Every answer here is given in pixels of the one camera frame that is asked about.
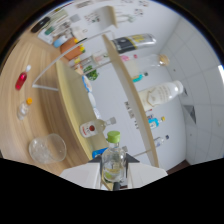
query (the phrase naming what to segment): clear plastic container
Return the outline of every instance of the clear plastic container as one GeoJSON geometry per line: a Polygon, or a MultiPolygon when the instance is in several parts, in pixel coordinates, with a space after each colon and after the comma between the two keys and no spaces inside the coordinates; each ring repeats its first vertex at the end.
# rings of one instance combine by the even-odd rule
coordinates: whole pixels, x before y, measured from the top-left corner
{"type": "Polygon", "coordinates": [[[17,117],[19,120],[23,120],[24,117],[29,113],[31,104],[32,104],[31,98],[28,98],[26,101],[20,104],[17,111],[17,117]]]}
{"type": "Polygon", "coordinates": [[[126,152],[119,148],[120,132],[107,133],[109,147],[102,154],[103,176],[106,181],[120,182],[124,180],[126,152]]]}
{"type": "Polygon", "coordinates": [[[155,138],[154,143],[155,143],[156,148],[163,145],[165,140],[168,140],[168,139],[169,139],[169,135],[166,135],[165,138],[161,138],[161,137],[155,138]]]}

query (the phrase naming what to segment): wooden shelf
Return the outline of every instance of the wooden shelf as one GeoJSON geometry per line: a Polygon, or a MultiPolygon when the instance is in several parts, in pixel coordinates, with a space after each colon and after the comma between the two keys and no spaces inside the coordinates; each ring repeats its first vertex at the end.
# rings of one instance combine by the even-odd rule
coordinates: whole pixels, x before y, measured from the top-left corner
{"type": "Polygon", "coordinates": [[[149,157],[150,163],[152,166],[159,167],[156,147],[152,137],[151,129],[135,85],[132,82],[127,68],[121,60],[113,42],[110,41],[105,34],[102,35],[102,37],[106,45],[111,63],[113,64],[117,76],[127,95],[128,102],[134,112],[139,130],[141,132],[142,140],[144,142],[145,151],[149,150],[149,152],[147,152],[147,155],[149,157]]]}
{"type": "Polygon", "coordinates": [[[79,132],[81,124],[96,119],[87,91],[82,82],[82,76],[68,67],[62,61],[56,62],[58,87],[61,102],[70,128],[85,151],[87,157],[92,159],[92,151],[108,147],[104,134],[84,138],[79,132]]]}

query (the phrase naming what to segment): small container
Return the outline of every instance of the small container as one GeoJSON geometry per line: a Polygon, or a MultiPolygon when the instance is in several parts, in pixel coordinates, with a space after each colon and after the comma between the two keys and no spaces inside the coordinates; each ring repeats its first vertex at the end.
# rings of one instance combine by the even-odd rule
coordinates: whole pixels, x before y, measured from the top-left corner
{"type": "Polygon", "coordinates": [[[148,119],[149,125],[151,129],[159,127],[159,124],[165,121],[165,117],[161,117],[160,120],[157,118],[148,119]]]}
{"type": "Polygon", "coordinates": [[[169,135],[166,135],[165,138],[161,138],[161,137],[155,138],[154,143],[155,143],[156,148],[163,145],[165,140],[168,140],[169,138],[170,138],[169,135]]]}
{"type": "Polygon", "coordinates": [[[32,104],[32,98],[28,98],[25,102],[20,104],[17,111],[17,117],[19,120],[23,120],[24,117],[29,113],[31,104],[32,104]]]}
{"type": "Polygon", "coordinates": [[[28,65],[28,66],[26,67],[26,71],[24,71],[24,72],[22,72],[22,73],[20,74],[19,78],[17,79],[16,85],[15,85],[15,88],[16,88],[17,90],[20,90],[20,89],[22,88],[24,82],[25,82],[26,79],[27,79],[27,73],[30,71],[30,69],[31,69],[31,66],[28,65]]]}

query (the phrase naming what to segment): wooden countertop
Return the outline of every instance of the wooden countertop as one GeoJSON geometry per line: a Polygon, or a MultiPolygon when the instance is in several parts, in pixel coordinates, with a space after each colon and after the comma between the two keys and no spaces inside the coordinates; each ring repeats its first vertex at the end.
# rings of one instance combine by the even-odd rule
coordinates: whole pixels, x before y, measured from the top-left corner
{"type": "MultiPolygon", "coordinates": [[[[0,76],[0,150],[5,159],[35,165],[59,176],[64,169],[85,164],[89,158],[74,138],[59,92],[32,88],[34,79],[60,55],[58,49],[36,36],[37,34],[32,34],[29,30],[21,36],[0,76]],[[28,78],[21,90],[17,91],[15,83],[28,64],[32,66],[28,78]],[[17,119],[17,109],[28,97],[33,99],[33,104],[27,117],[20,121],[17,119]],[[65,160],[49,165],[34,162],[28,151],[30,141],[51,133],[60,135],[65,141],[65,160]]],[[[54,65],[37,84],[57,88],[56,80],[54,65]]]]}

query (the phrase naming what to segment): pink bottle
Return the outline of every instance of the pink bottle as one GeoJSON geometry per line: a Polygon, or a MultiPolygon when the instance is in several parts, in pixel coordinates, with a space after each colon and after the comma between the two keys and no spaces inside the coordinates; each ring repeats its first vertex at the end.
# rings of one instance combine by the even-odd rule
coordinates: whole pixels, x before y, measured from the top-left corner
{"type": "Polygon", "coordinates": [[[28,66],[26,67],[26,71],[25,71],[25,72],[22,72],[22,73],[20,74],[20,76],[19,76],[19,78],[18,78],[18,80],[17,80],[17,82],[16,82],[16,85],[15,85],[15,87],[16,87],[17,90],[20,90],[20,89],[22,88],[22,86],[23,86],[23,84],[24,84],[24,82],[26,81],[26,78],[27,78],[27,72],[28,72],[30,69],[31,69],[31,66],[28,65],[28,66]]]}

